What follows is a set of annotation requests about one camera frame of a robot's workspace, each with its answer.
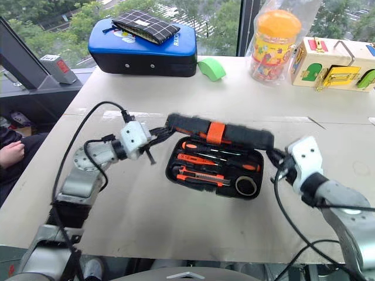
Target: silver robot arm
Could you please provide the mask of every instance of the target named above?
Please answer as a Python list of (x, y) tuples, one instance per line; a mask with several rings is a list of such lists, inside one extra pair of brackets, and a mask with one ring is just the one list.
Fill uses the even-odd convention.
[[(107, 170), (111, 164), (126, 158), (137, 160), (146, 152), (150, 143), (158, 143), (144, 124), (129, 121), (121, 130), (120, 139), (89, 143), (87, 152), (92, 159)], [(67, 236), (72, 244), (79, 243), (83, 235), (83, 224), (103, 186), (103, 174), (88, 159), (84, 147), (73, 156), (74, 166), (66, 177), (54, 202)], [(23, 256), (17, 280), (73, 280), (75, 266), (71, 251), (55, 221), (51, 210), (49, 218), (41, 225), (28, 251)]]
[[(371, 207), (369, 201), (360, 192), (323, 176), (322, 156), (313, 137), (289, 145), (285, 156), (284, 160), (289, 161), (290, 167), (282, 172), (282, 176), (287, 178), (296, 193), (302, 195), (305, 203), (320, 208), (339, 238), (347, 268), (365, 280), (374, 281), (375, 215), (366, 211)], [(328, 205), (364, 209), (329, 208)]]

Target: person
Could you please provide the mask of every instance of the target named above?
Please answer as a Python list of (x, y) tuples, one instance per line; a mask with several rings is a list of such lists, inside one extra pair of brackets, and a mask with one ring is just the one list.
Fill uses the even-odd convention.
[(0, 127), (0, 208), (21, 177), (47, 133), (22, 137), (16, 131)]

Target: orange strap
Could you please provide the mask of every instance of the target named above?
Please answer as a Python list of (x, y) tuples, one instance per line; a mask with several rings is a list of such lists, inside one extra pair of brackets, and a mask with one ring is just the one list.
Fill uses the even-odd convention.
[(221, 139), (223, 138), (225, 129), (225, 124), (212, 122), (210, 124), (209, 131), (207, 133), (206, 140), (208, 143), (213, 143), (215, 145), (221, 144)]

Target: metal handle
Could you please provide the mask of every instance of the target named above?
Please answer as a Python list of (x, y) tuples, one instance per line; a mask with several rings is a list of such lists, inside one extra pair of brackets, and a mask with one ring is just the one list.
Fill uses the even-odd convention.
[(347, 66), (351, 66), (354, 61), (356, 60), (356, 57), (354, 56), (354, 54), (349, 50), (349, 48), (345, 45), (345, 43), (341, 40), (338, 40), (337, 43), (335, 44), (335, 46), (333, 48), (336, 48), (337, 45), (341, 43), (342, 46), (344, 46), (344, 48), (346, 49), (346, 51), (350, 54), (350, 56), (352, 57), (352, 61), (347, 65)]

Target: green object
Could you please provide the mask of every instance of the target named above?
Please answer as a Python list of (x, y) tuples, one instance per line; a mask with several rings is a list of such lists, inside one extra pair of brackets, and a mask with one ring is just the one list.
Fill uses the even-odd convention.
[(207, 75), (214, 82), (226, 75), (221, 64), (211, 57), (198, 62), (198, 67), (204, 75)]
[(357, 86), (358, 88), (367, 88), (372, 83), (375, 83), (375, 69), (367, 72)]
[(319, 72), (321, 72), (321, 70), (322, 70), (322, 65), (320, 63), (310, 64), (302, 80), (315, 81)]

